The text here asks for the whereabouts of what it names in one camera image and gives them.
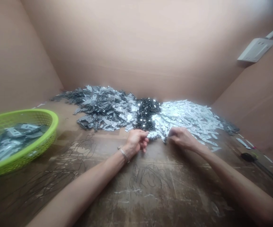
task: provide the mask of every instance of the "white power socket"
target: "white power socket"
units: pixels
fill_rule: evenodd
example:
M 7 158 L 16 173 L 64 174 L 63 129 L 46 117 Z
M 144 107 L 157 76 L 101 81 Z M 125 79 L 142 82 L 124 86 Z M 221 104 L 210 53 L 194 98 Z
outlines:
M 239 56 L 238 60 L 258 62 L 259 59 L 271 48 L 271 46 L 273 46 L 273 40 L 255 38 Z

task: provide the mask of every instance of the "green plastic basket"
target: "green plastic basket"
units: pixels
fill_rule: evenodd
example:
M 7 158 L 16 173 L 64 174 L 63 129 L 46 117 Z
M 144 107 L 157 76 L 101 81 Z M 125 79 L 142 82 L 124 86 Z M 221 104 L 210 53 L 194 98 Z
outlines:
M 25 147 L 8 159 L 0 162 L 0 175 L 19 169 L 41 155 L 54 142 L 58 116 L 49 110 L 28 109 L 0 114 L 0 134 L 5 128 L 14 127 L 17 123 L 49 125 L 49 129 L 34 143 Z

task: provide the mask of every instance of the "bracelet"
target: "bracelet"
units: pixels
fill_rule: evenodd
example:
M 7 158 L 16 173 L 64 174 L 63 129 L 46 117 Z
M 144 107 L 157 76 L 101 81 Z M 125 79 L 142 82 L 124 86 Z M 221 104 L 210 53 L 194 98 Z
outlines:
M 127 160 L 127 163 L 129 163 L 130 161 L 129 161 L 129 159 L 127 158 L 125 152 L 121 149 L 121 147 L 118 147 L 117 149 L 120 150 L 120 151 L 123 153 L 123 155 L 125 156 L 125 158 L 126 158 L 126 160 Z

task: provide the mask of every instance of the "pile of metal parts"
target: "pile of metal parts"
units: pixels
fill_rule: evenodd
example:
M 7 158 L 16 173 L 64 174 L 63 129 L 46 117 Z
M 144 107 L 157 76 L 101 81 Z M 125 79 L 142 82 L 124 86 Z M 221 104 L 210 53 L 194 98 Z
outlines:
M 114 131 L 126 126 L 126 131 L 133 129 L 137 122 L 136 98 L 132 93 L 116 91 L 112 87 L 85 86 L 75 91 L 67 91 L 57 95 L 52 101 L 66 98 L 69 103 L 79 105 L 74 114 L 86 113 L 77 120 L 84 129 L 93 128 L 94 131 L 103 129 Z
M 5 132 L 0 135 L 0 161 L 35 142 L 48 128 L 46 125 L 31 124 L 17 124 L 15 127 L 5 128 Z
M 161 138 L 166 142 L 172 127 L 186 127 L 202 144 L 218 146 L 209 139 L 217 139 L 218 132 L 215 132 L 215 129 L 224 129 L 224 126 L 210 109 L 187 100 L 164 102 L 161 105 L 161 112 L 152 116 L 155 131 L 151 131 L 148 138 Z
M 75 91 L 66 91 L 51 101 L 67 99 L 67 103 L 79 105 L 75 115 L 86 113 L 77 120 L 84 129 L 114 131 L 126 126 L 126 131 L 139 128 L 149 131 L 149 139 L 161 138 L 166 142 L 171 127 L 186 127 L 201 143 L 218 146 L 211 138 L 217 139 L 215 129 L 224 129 L 230 135 L 239 129 L 213 114 L 207 106 L 187 100 L 159 103 L 155 99 L 136 99 L 125 91 L 112 87 L 85 86 Z
M 154 131 L 155 125 L 152 116 L 161 111 L 161 103 L 151 98 L 143 98 L 137 100 L 139 110 L 137 112 L 137 125 L 144 131 Z

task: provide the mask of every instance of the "hand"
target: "hand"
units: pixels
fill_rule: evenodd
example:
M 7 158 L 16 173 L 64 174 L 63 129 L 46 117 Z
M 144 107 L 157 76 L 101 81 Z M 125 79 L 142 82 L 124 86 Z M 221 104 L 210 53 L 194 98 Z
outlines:
M 168 139 L 182 149 L 198 151 L 202 144 L 185 127 L 172 127 Z
M 140 129 L 131 130 L 128 135 L 126 144 L 122 147 L 126 156 L 130 160 L 141 149 L 146 152 L 149 139 L 147 138 L 149 132 L 142 131 Z

